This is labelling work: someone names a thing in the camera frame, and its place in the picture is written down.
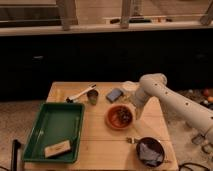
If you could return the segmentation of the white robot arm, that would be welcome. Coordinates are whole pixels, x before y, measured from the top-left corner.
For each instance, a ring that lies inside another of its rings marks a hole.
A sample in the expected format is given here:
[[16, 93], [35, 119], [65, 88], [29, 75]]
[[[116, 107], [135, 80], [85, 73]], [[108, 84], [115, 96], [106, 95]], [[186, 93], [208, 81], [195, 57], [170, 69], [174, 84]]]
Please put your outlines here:
[[136, 107], [136, 119], [141, 117], [149, 99], [156, 97], [213, 144], [213, 111], [172, 91], [166, 84], [167, 78], [162, 73], [146, 74], [140, 78], [139, 86], [131, 96], [131, 102]]

